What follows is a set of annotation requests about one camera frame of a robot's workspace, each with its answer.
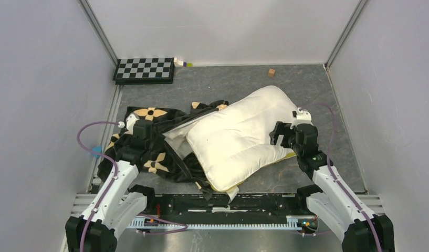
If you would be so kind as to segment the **white pillow with yellow edge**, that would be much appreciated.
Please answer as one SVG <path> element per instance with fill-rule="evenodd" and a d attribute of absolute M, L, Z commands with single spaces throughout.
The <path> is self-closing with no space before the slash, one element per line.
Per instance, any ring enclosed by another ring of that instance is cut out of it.
<path fill-rule="evenodd" d="M 194 153 L 211 188 L 233 200 L 238 185 L 259 169 L 295 156 L 291 149 L 271 145 L 269 135 L 276 122 L 292 123 L 295 110 L 280 88 L 266 86 L 164 136 L 180 157 Z"/>

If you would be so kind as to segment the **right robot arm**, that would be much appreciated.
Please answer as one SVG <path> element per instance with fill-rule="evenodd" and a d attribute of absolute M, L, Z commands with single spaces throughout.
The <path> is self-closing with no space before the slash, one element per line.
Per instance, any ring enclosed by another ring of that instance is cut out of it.
<path fill-rule="evenodd" d="M 329 157 L 319 150 L 318 129 L 310 123 L 276 122 L 270 143 L 292 149 L 300 169 L 312 185 L 296 191 L 295 208 L 317 215 L 341 242 L 343 251 L 394 251 L 394 227 L 386 215 L 378 215 L 352 192 Z"/>

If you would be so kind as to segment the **black pillowcase with yellow flowers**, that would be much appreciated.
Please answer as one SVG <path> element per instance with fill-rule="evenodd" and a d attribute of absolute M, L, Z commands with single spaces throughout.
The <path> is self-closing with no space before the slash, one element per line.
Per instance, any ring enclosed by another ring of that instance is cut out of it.
<path fill-rule="evenodd" d="M 137 163 L 139 170 L 154 173 L 173 183 L 194 183 L 203 197 L 210 200 L 214 190 L 208 183 L 194 151 L 185 143 L 184 136 L 179 135 L 177 142 L 172 142 L 170 133 L 180 129 L 185 123 L 193 123 L 212 112 L 225 109 L 228 105 L 226 100 L 209 104 L 192 102 L 189 113 L 173 108 L 128 106 L 121 130 L 111 137 L 104 154 L 114 158 L 118 151 L 130 142 L 132 135 L 127 132 L 125 120 L 131 113 L 135 113 L 139 120 L 152 121 L 154 126 L 154 141 L 150 146 L 150 154 L 146 160 Z"/>

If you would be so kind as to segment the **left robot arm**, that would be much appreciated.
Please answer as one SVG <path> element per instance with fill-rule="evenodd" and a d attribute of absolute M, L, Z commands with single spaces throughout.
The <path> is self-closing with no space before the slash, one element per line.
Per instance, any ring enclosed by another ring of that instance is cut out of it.
<path fill-rule="evenodd" d="M 156 209 L 153 189 L 134 189 L 124 193 L 138 176 L 137 163 L 147 159 L 154 141 L 152 121 L 138 120 L 132 125 L 130 142 L 114 158 L 109 176 L 101 190 L 79 217 L 69 217 L 65 224 L 69 251 L 115 251 L 118 238 L 139 213 Z"/>

